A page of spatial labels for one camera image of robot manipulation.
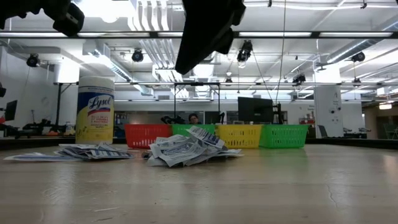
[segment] hanging cable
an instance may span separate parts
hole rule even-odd
[[[239,75],[239,66],[238,66],[238,94],[240,94],[241,92],[240,92],[240,87],[239,87],[239,82],[241,81],[241,79],[240,79],[240,75]]]
[[[279,81],[278,81],[278,88],[277,88],[277,91],[276,91],[275,105],[278,104],[279,86],[280,86],[280,81],[282,79],[282,67],[283,67],[283,64],[284,64],[285,31],[286,31],[286,1],[287,0],[285,0],[285,9],[284,9],[284,36],[282,37],[282,50],[281,50],[281,53],[280,53]]]
[[[254,60],[256,61],[256,65],[257,65],[257,68],[258,68],[258,70],[259,70],[259,73],[260,73],[260,76],[261,76],[262,82],[264,82],[264,85],[266,86],[266,89],[267,89],[267,92],[268,92],[268,95],[269,95],[269,99],[270,99],[270,100],[272,100],[271,94],[269,93],[269,90],[268,90],[267,83],[266,83],[266,81],[265,81],[264,77],[262,76],[262,73],[261,73],[261,69],[260,69],[259,63],[257,62],[256,53],[254,52],[254,50],[252,50],[252,51],[253,51]]]

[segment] white pillar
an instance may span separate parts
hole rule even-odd
[[[315,71],[313,76],[315,82],[341,83],[340,68],[337,65],[328,65],[325,66],[325,69]],[[317,138],[322,137],[319,125],[325,127],[328,137],[344,136],[340,86],[316,86],[314,88],[314,102]]]
[[[318,86],[314,93],[317,138],[321,138],[319,125],[325,127],[328,137],[342,137],[344,132],[340,86]]]

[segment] spotlight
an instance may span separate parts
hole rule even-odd
[[[352,56],[351,60],[353,62],[363,62],[365,60],[365,54],[363,52],[360,52],[360,53]]]
[[[133,62],[142,62],[144,59],[144,56],[142,54],[142,50],[141,49],[135,49],[134,53],[132,54],[131,57]]]
[[[238,57],[236,58],[238,62],[245,62],[251,56],[251,51],[253,50],[253,45],[250,40],[245,40],[241,50],[239,50]]]
[[[31,54],[26,61],[27,66],[37,68],[40,66],[40,59],[38,54]]]
[[[227,79],[225,80],[225,82],[226,82],[226,83],[232,83],[232,78],[227,78]]]
[[[359,78],[354,78],[353,83],[361,83]]]
[[[305,79],[305,75],[304,75],[304,74],[297,75],[297,76],[293,79],[293,83],[303,83],[303,82],[305,82],[305,81],[306,81],[306,79]]]

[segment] cable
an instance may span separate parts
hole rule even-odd
[[[29,69],[28,69],[28,71],[27,71],[27,77],[26,77],[24,89],[23,89],[23,91],[22,91],[21,100],[23,100],[23,99],[24,99],[24,96],[25,96],[25,89],[26,89],[27,81],[29,80],[29,74],[30,74],[30,67],[29,67]]]
[[[284,64],[285,31],[286,31],[286,1],[287,0],[285,0],[285,9],[284,9],[284,36],[282,38],[282,52],[280,53],[280,71],[279,71],[278,89],[276,91],[275,105],[278,104],[279,86],[280,86],[280,81],[282,79],[282,67]]]
[[[258,62],[257,62],[256,53],[254,52],[254,50],[252,50],[252,52],[253,52],[253,56],[254,56],[254,59],[255,59],[255,61],[256,61],[256,65],[257,65],[257,68],[258,68],[258,70],[259,70],[260,76],[261,76],[261,78],[262,78],[262,82],[264,82],[264,85],[266,86],[266,89],[267,89],[267,92],[268,92],[268,95],[269,95],[269,99],[272,100],[271,94],[269,93],[269,90],[268,90],[267,83],[266,83],[264,77],[262,76],[260,66],[259,66],[259,64],[258,64]]]

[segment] fluorescent light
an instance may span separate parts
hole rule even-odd
[[[390,37],[392,32],[322,32],[320,37]]]
[[[0,32],[0,38],[59,38],[67,37],[60,32]]]
[[[283,32],[239,32],[240,37],[283,37]],[[285,32],[285,37],[309,37],[311,32]]]
[[[129,82],[116,82],[114,84],[115,85],[157,85],[157,86],[160,86],[160,85],[174,85],[174,83],[170,83],[170,82],[168,82],[168,83],[162,83],[162,82],[159,82],[159,83],[155,83],[155,82],[153,82],[153,83],[151,83],[151,82],[132,82],[132,83],[129,83]]]
[[[148,32],[80,32],[79,37],[82,38],[126,38],[126,37],[149,37]]]
[[[114,85],[130,85],[130,83],[114,83]]]
[[[159,32],[159,37],[182,37],[183,32]]]
[[[174,83],[137,83],[139,85],[174,85]]]
[[[243,83],[243,82],[241,82],[241,83],[237,83],[237,82],[235,82],[235,83],[226,83],[226,82],[223,82],[223,83],[220,83],[220,85],[228,85],[228,86],[230,86],[230,85],[260,85],[260,84],[258,84],[258,83]]]
[[[380,110],[389,110],[389,109],[391,109],[391,108],[392,108],[392,105],[389,104],[389,103],[380,104],[380,105],[379,105],[379,109],[380,109]]]

